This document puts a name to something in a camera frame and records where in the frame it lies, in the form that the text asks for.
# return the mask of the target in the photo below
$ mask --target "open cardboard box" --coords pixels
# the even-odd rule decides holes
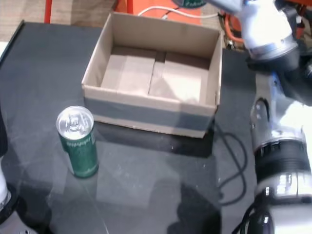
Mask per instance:
[[[222,34],[111,13],[82,80],[95,121],[203,137],[220,99]]]

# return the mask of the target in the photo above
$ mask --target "black table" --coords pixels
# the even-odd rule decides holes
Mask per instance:
[[[77,179],[68,171],[55,121],[64,108],[83,105],[80,83],[100,31],[26,23],[1,65],[9,138],[2,167],[27,205],[23,219],[56,234],[230,233],[255,186],[249,133],[255,84],[245,54],[223,51],[215,121],[241,163],[243,143],[248,167],[245,196],[222,206],[218,184],[237,168],[216,131],[192,139],[97,123],[98,173]],[[222,202],[237,197],[241,178],[221,191]]]

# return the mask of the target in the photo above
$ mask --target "floor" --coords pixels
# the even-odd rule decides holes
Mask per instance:
[[[116,0],[53,0],[51,23],[101,27]],[[45,0],[0,0],[0,41],[8,41],[21,20],[43,22]],[[202,14],[216,13],[206,5]],[[217,18],[201,21],[220,28]]]

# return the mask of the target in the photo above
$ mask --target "green can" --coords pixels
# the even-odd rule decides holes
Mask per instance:
[[[206,4],[203,0],[172,0],[176,5],[183,8],[198,8]]]
[[[63,149],[69,156],[70,171],[83,178],[95,174],[98,156],[91,112],[82,106],[70,106],[59,114],[56,126]]]

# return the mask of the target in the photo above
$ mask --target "silver can lid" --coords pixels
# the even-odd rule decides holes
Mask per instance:
[[[69,140],[78,140],[88,135],[93,128],[91,112],[82,106],[70,106],[57,119],[58,133]]]

